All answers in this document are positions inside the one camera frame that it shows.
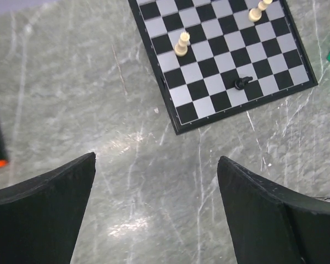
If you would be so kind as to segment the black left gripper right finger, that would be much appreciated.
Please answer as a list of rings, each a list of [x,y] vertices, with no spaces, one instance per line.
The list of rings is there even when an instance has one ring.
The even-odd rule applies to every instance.
[[[237,263],[330,263],[330,202],[292,191],[226,156],[217,175]]]

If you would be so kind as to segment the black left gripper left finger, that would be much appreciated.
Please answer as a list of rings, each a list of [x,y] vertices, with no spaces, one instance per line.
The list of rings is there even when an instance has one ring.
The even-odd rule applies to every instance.
[[[0,189],[0,263],[70,263],[96,173],[84,154]]]

